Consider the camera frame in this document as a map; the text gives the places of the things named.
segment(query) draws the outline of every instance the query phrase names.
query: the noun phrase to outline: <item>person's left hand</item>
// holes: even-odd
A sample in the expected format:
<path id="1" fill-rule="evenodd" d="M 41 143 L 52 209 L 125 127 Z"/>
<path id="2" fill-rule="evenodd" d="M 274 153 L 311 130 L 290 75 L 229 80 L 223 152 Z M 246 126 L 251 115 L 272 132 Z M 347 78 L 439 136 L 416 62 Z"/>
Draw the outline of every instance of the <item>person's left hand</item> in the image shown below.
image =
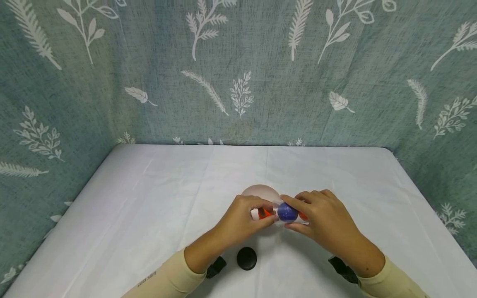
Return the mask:
<path id="1" fill-rule="evenodd" d="M 254 233 L 278 220 L 277 215 L 253 220 L 250 211 L 256 208 L 264 208 L 273 214 L 273 205 L 267 200 L 257 196 L 238 195 L 235 197 L 227 212 L 213 228 L 220 237 L 224 249 L 245 241 Z"/>

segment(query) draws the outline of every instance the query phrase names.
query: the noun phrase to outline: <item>hand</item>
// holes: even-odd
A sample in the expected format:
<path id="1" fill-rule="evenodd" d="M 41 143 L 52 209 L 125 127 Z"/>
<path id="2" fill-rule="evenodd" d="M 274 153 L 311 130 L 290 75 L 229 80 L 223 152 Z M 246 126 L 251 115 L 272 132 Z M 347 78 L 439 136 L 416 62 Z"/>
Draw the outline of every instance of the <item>hand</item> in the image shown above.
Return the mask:
<path id="1" fill-rule="evenodd" d="M 257 196 L 236 196 L 216 226 L 186 247 L 184 258 L 189 268 L 195 273 L 204 273 L 224 250 L 278 220 L 276 215 L 253 220 L 250 211 L 255 208 L 264 208 L 273 214 L 273 205 L 267 200 Z"/>
<path id="2" fill-rule="evenodd" d="M 278 220 L 277 215 L 253 220 L 250 211 L 257 208 L 264 208 L 273 214 L 273 205 L 267 200 L 257 196 L 238 195 L 235 197 L 227 212 L 213 228 L 219 235 L 224 249 L 245 241 L 251 235 Z"/>
<path id="3" fill-rule="evenodd" d="M 329 190 L 302 192 L 281 199 L 308 217 L 309 224 L 285 227 L 313 239 L 349 265 L 358 276 L 371 277 L 384 267 L 383 253 L 356 227 L 343 203 Z"/>

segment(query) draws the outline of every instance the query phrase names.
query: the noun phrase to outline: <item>person's right hand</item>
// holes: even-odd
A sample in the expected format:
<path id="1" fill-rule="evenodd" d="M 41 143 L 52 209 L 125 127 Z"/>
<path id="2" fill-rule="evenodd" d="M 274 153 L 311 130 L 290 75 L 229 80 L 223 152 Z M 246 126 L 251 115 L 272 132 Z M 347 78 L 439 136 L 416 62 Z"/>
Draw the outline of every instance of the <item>person's right hand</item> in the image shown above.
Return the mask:
<path id="1" fill-rule="evenodd" d="M 371 277 L 384 266 L 383 253 L 356 227 L 343 203 L 328 189 L 301 192 L 281 199 L 305 214 L 309 224 L 286 224 L 302 233 L 349 265 L 358 276 Z"/>

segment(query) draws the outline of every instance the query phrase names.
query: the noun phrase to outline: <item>black object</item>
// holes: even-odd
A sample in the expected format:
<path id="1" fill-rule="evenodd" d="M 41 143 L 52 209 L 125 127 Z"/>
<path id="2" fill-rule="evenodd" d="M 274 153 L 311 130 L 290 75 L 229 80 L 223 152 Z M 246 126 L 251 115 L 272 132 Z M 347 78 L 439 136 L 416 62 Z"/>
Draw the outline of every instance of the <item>black object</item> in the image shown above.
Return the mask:
<path id="1" fill-rule="evenodd" d="M 218 257 L 215 262 L 207 268 L 206 278 L 213 278 L 219 274 L 221 270 L 227 265 L 227 262 L 222 257 Z"/>
<path id="2" fill-rule="evenodd" d="M 343 260 L 338 257 L 332 257 L 328 259 L 328 262 L 336 270 L 336 273 L 341 275 L 344 279 L 351 282 L 352 284 L 358 284 L 358 277 L 356 276 L 355 272 L 348 267 Z"/>
<path id="3" fill-rule="evenodd" d="M 244 247 L 238 251 L 237 264 L 245 271 L 252 270 L 257 264 L 257 254 L 250 247 Z"/>

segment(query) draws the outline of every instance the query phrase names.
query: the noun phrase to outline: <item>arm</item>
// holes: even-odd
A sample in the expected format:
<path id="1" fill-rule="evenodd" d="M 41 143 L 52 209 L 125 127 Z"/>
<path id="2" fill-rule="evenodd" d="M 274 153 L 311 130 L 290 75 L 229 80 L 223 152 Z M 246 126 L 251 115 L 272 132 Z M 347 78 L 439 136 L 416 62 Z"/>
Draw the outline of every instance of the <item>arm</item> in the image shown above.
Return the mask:
<path id="1" fill-rule="evenodd" d="M 329 190 L 302 192 L 295 198 L 281 196 L 303 212 L 308 225 L 286 228 L 315 240 L 343 260 L 358 276 L 360 289 L 370 298 L 429 298 L 401 269 L 356 227 L 343 203 Z"/>
<path id="2" fill-rule="evenodd" d="M 250 211 L 265 208 L 273 213 L 269 201 L 238 195 L 222 219 L 210 231 L 185 249 L 172 255 L 160 268 L 140 281 L 122 298 L 183 298 L 204 280 L 207 268 L 226 249 L 272 225 L 277 216 L 254 221 Z"/>

